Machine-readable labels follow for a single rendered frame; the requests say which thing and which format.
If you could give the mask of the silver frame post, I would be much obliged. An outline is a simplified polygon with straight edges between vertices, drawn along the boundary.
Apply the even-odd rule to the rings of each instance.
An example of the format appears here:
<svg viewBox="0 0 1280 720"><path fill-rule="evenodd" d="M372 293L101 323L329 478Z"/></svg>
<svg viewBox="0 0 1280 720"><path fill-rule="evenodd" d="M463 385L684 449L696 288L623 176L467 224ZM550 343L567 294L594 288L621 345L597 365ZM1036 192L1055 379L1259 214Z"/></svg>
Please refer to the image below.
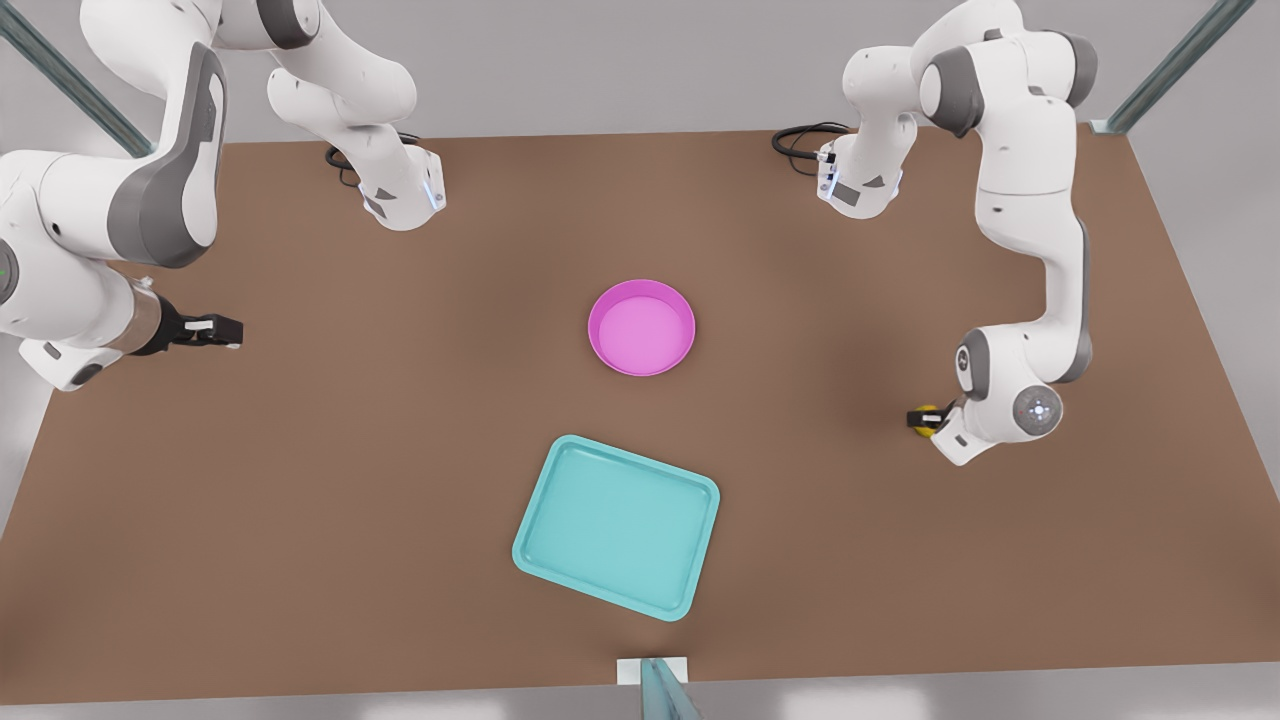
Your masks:
<svg viewBox="0 0 1280 720"><path fill-rule="evenodd" d="M1257 0L1215 0L1108 117L1088 122L1092 133L1128 135L1256 3Z"/></svg>
<svg viewBox="0 0 1280 720"><path fill-rule="evenodd" d="M0 38L38 70L132 158L155 150L146 138L9 0L0 0Z"/></svg>
<svg viewBox="0 0 1280 720"><path fill-rule="evenodd" d="M643 720L705 720L692 702L686 657L618 659L616 683L637 685Z"/></svg>

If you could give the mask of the pink round plate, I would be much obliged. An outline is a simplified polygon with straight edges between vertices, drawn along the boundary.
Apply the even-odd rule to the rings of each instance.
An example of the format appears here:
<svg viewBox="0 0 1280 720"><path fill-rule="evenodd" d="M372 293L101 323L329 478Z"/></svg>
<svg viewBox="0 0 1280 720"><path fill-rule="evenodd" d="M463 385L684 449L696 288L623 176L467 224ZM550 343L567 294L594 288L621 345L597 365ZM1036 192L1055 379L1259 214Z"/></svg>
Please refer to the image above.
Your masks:
<svg viewBox="0 0 1280 720"><path fill-rule="evenodd" d="M677 366L692 348L696 318L673 287L631 279L602 293L588 315L588 338L608 368L650 377Z"/></svg>

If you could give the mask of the teal rectangular tray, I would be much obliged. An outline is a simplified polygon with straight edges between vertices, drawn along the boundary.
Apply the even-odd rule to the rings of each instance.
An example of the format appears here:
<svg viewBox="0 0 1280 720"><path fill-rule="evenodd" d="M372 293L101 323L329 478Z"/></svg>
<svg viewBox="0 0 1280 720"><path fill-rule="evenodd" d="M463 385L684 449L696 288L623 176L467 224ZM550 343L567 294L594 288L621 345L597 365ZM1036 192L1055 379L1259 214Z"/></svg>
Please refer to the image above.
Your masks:
<svg viewBox="0 0 1280 720"><path fill-rule="evenodd" d="M562 436L534 486L512 559L529 575L676 623L692 606L719 505L708 477Z"/></svg>

